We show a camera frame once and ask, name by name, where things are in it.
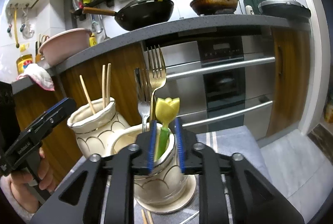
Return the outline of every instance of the ceramic cup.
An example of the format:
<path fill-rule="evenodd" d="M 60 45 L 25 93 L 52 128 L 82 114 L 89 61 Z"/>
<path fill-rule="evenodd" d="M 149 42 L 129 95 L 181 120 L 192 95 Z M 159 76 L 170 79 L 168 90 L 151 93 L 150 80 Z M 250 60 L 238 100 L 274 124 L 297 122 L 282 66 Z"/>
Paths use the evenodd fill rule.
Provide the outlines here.
<path fill-rule="evenodd" d="M 158 131 L 162 125 L 157 124 Z M 110 154 L 119 152 L 129 144 L 135 143 L 142 133 L 142 124 L 118 131 L 108 140 L 107 151 Z M 165 153 L 154 163 L 149 176 L 134 176 L 134 197 L 140 203 L 165 205 L 177 200 L 185 190 L 187 175 L 179 168 L 175 137 L 170 132 Z"/>
<path fill-rule="evenodd" d="M 116 132 L 126 129 L 129 124 L 116 111 L 113 98 L 103 109 L 102 99 L 92 101 L 96 114 L 93 114 L 89 104 L 80 107 L 67 120 L 76 136 L 76 141 L 82 154 L 88 158 L 91 154 L 110 155 L 106 151 L 108 138 Z"/>

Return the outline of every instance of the gray countertop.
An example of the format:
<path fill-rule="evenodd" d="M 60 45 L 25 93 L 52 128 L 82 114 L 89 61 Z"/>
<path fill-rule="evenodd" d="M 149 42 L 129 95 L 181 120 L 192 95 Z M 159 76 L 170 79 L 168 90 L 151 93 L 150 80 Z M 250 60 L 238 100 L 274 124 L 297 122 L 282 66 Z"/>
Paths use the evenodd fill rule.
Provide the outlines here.
<path fill-rule="evenodd" d="M 203 17 L 192 17 L 188 19 L 180 19 L 160 23 L 132 32 L 126 32 L 122 35 L 116 36 L 110 40 L 102 42 L 94 47 L 87 48 L 64 62 L 58 64 L 48 72 L 51 76 L 60 74 L 65 70 L 74 67 L 84 61 L 92 59 L 98 55 L 109 52 L 113 49 L 123 47 L 139 41 L 168 35 L 172 33 L 186 32 L 197 29 L 205 29 L 212 27 L 246 27 L 246 26 L 259 26 L 259 27 L 284 27 L 292 28 L 295 30 L 310 31 L 309 24 L 292 22 L 280 17 L 259 16 L 259 15 L 212 15 Z M 33 84 L 30 78 L 23 78 L 12 83 L 13 93 L 18 93 Z"/>

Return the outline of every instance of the human hand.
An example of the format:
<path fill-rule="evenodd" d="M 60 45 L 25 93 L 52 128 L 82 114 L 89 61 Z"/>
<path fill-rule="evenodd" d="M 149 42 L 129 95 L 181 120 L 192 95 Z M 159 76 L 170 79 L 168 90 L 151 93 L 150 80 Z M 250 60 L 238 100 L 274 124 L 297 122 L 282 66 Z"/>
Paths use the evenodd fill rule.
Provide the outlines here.
<path fill-rule="evenodd" d="M 39 149 L 39 155 L 42 158 L 38 168 L 38 176 L 41 179 L 39 188 L 41 190 L 47 189 L 49 192 L 52 192 L 56 188 L 53 170 L 50 168 L 49 161 L 45 158 L 45 153 L 42 148 Z M 12 172 L 10 176 L 10 188 L 15 200 L 29 213 L 36 213 L 39 202 L 25 185 L 33 180 L 33 176 L 26 171 L 15 171 Z"/>

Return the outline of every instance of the oven control panel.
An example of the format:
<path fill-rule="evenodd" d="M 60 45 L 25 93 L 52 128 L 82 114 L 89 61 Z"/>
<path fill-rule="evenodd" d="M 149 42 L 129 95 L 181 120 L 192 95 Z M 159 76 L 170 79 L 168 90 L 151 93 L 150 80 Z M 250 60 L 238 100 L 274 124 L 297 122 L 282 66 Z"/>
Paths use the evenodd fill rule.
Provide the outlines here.
<path fill-rule="evenodd" d="M 241 36 L 215 37 L 212 39 L 199 40 L 198 48 L 201 61 L 243 54 Z"/>

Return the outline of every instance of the screw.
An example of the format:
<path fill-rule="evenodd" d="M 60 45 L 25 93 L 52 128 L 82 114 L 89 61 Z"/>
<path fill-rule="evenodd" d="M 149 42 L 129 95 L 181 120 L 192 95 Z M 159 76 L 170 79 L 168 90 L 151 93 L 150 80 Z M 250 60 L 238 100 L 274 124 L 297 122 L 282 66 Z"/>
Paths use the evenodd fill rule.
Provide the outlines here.
<path fill-rule="evenodd" d="M 139 145 L 137 145 L 137 144 L 130 144 L 130 145 L 128 146 L 128 149 L 129 149 L 130 151 L 137 151 L 137 150 L 139 150 Z"/>
<path fill-rule="evenodd" d="M 232 159 L 235 161 L 241 161 L 244 159 L 244 156 L 240 153 L 235 153 L 232 155 Z"/>
<path fill-rule="evenodd" d="M 205 148 L 205 145 L 202 144 L 202 143 L 200 143 L 200 142 L 198 142 L 198 143 L 196 143 L 196 144 L 193 145 L 193 148 L 194 148 L 195 150 L 202 150 L 202 149 Z"/>
<path fill-rule="evenodd" d="M 97 162 L 100 159 L 101 159 L 101 156 L 99 154 L 92 154 L 89 158 L 89 160 L 92 162 Z"/>

